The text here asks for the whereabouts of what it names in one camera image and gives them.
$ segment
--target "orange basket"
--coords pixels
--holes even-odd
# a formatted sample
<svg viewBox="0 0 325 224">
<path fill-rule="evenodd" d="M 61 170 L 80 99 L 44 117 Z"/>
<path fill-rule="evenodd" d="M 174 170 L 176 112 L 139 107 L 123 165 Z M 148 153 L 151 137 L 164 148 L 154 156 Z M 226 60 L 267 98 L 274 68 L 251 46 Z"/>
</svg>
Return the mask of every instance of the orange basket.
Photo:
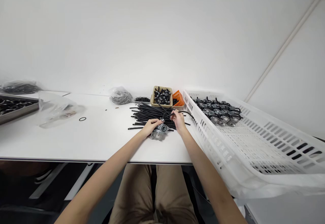
<svg viewBox="0 0 325 224">
<path fill-rule="evenodd" d="M 175 105 L 173 105 L 173 107 L 177 107 L 177 106 L 182 107 L 182 106 L 184 106 L 185 102 L 184 102 L 184 99 L 183 99 L 183 95 L 180 93 L 179 90 L 177 90 L 177 92 L 173 94 L 173 99 L 178 100 L 178 102 Z"/>
</svg>

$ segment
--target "hand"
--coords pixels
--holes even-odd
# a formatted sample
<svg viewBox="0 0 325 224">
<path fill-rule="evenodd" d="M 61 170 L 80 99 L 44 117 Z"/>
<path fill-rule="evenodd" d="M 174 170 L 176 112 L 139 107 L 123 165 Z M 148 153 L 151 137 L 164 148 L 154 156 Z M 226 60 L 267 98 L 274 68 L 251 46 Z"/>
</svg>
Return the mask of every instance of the hand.
<svg viewBox="0 0 325 224">
<path fill-rule="evenodd" d="M 176 130 L 180 133 L 183 130 L 187 130 L 184 122 L 184 115 L 182 113 L 179 113 L 177 109 L 172 111 L 172 114 L 170 116 L 170 119 L 175 123 Z"/>
<path fill-rule="evenodd" d="M 143 134 L 144 138 L 152 133 L 152 131 L 156 128 L 156 126 L 162 124 L 163 122 L 159 119 L 150 119 L 145 124 L 145 126 L 141 129 L 140 133 Z"/>
</svg>

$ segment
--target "metal tray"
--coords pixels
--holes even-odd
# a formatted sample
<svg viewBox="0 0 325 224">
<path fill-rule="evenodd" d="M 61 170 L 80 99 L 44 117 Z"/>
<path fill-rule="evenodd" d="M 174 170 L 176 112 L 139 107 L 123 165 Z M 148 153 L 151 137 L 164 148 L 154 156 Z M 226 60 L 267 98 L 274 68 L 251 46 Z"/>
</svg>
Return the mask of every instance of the metal tray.
<svg viewBox="0 0 325 224">
<path fill-rule="evenodd" d="M 39 109 L 38 99 L 15 96 L 15 95 L 4 95 L 4 94 L 1 94 L 0 98 L 1 99 L 20 99 L 20 100 L 23 100 L 23 101 L 36 102 L 35 104 L 26 106 L 24 108 L 20 108 L 18 110 L 14 110 L 14 111 L 9 112 L 7 114 L 0 115 L 0 125 L 3 124 L 3 123 L 6 123 L 8 121 L 12 121 L 12 120 L 14 120 L 16 118 L 19 118 L 21 116 L 24 116 L 26 114 L 29 114 L 29 113 Z"/>
</svg>

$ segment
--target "clear plastic bag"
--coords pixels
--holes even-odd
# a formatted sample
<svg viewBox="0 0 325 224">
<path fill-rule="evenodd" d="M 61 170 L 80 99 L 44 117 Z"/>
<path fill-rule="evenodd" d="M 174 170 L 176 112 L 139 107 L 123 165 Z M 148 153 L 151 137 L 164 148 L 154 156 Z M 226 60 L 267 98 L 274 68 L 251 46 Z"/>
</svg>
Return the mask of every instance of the clear plastic bag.
<svg viewBox="0 0 325 224">
<path fill-rule="evenodd" d="M 123 86 L 114 87 L 109 91 L 110 100 L 117 105 L 132 103 L 132 95 Z"/>
<path fill-rule="evenodd" d="M 0 86 L 0 91 L 7 94 L 34 94 L 40 91 L 34 81 L 12 81 Z"/>
<path fill-rule="evenodd" d="M 77 114 L 80 110 L 74 101 L 53 93 L 39 92 L 38 125 L 45 127 L 46 124 L 56 120 L 64 120 Z"/>
</svg>

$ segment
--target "forearm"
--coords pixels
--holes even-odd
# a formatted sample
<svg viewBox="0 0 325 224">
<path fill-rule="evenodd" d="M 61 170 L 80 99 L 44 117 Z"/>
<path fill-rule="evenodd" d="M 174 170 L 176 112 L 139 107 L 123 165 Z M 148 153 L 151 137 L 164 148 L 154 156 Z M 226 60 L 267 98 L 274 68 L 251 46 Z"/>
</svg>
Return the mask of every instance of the forearm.
<svg viewBox="0 0 325 224">
<path fill-rule="evenodd" d="M 109 158 L 80 189 L 55 224 L 87 223 L 88 216 L 93 208 L 110 188 L 144 139 L 145 137 L 141 132 L 137 133 Z"/>
<path fill-rule="evenodd" d="M 246 223 L 222 178 L 191 134 L 183 130 L 180 135 L 219 223 Z"/>
</svg>

